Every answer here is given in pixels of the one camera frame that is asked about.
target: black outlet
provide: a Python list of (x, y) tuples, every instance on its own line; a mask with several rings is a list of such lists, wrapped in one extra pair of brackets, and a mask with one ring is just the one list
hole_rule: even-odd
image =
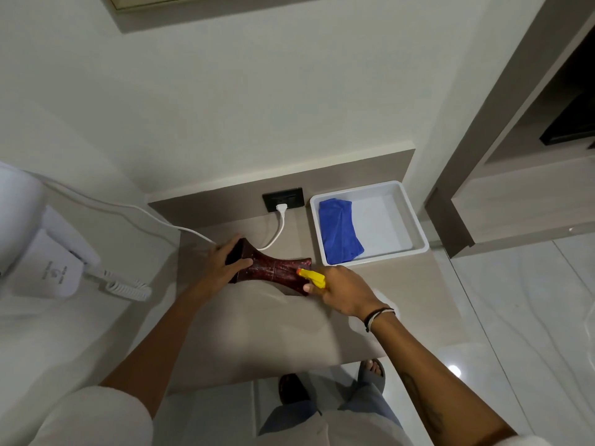
[(262, 199), (269, 213), (277, 211), (277, 205), (280, 203), (287, 203), (287, 209), (304, 206), (303, 191), (301, 188), (263, 194)]

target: white shirt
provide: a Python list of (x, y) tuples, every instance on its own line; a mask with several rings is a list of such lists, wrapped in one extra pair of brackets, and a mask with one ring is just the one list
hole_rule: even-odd
[[(30, 446), (151, 446), (153, 421), (135, 397), (89, 387), (63, 398)], [(401, 427), (376, 413), (316, 413), (285, 431), (252, 440), (257, 446), (412, 446)], [(498, 446), (550, 446), (536, 436), (517, 436)]]

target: white tray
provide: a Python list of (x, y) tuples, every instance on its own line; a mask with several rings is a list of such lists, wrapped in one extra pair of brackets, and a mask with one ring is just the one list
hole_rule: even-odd
[(343, 266), (355, 266), (389, 258), (424, 253), (430, 245), (421, 230), (405, 188), (398, 181), (386, 181), (359, 188), (315, 195), (310, 199), (318, 247), (323, 264), (329, 266), (320, 233), (318, 206), (328, 199), (350, 200), (355, 235), (364, 252)]

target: tattoo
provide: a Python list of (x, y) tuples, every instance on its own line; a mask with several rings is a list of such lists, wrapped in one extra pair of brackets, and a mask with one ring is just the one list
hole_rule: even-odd
[(432, 429), (436, 434), (441, 434), (444, 431), (444, 422), (442, 420), (442, 413), (435, 410), (432, 405), (421, 396), (420, 389), (413, 377), (406, 372), (399, 372), (399, 376), (405, 385), (409, 397), (413, 404), (419, 408), (420, 418), (424, 424)]

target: dark sandal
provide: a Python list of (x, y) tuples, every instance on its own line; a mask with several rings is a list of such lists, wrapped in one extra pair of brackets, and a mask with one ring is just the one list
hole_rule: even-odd
[(378, 365), (382, 375), (379, 376), (374, 371), (367, 369), (366, 362), (368, 362), (368, 360), (364, 360), (359, 364), (358, 382), (372, 383), (380, 392), (383, 392), (384, 385), (386, 384), (386, 373), (384, 372), (384, 367), (382, 366), (382, 363), (380, 363), (379, 359), (373, 359), (372, 361)]
[(288, 405), (300, 401), (309, 401), (308, 390), (295, 374), (286, 374), (279, 378), (279, 398), (281, 404)]

